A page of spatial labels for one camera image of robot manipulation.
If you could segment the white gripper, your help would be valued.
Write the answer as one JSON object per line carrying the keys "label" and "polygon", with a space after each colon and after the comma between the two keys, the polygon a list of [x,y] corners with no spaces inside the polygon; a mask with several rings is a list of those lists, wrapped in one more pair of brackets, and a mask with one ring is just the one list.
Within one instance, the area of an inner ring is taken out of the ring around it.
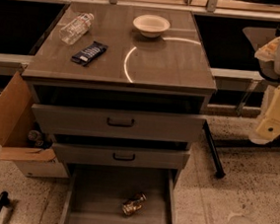
{"label": "white gripper", "polygon": [[254,144],[267,144],[280,135],[280,85],[268,86],[261,103],[261,113],[248,135]]}

